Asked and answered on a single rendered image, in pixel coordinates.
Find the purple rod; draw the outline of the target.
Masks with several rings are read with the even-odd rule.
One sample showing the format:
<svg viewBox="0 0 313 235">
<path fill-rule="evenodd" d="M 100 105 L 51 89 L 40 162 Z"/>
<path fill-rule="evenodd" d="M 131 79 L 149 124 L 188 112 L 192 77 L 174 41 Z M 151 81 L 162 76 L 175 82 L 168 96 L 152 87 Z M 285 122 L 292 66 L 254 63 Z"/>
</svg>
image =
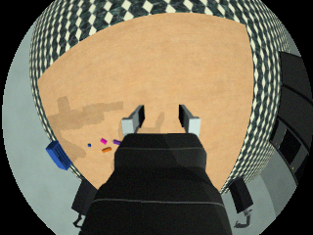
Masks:
<svg viewBox="0 0 313 235">
<path fill-rule="evenodd" d="M 113 139 L 113 144 L 119 145 L 121 141 Z"/>
</svg>

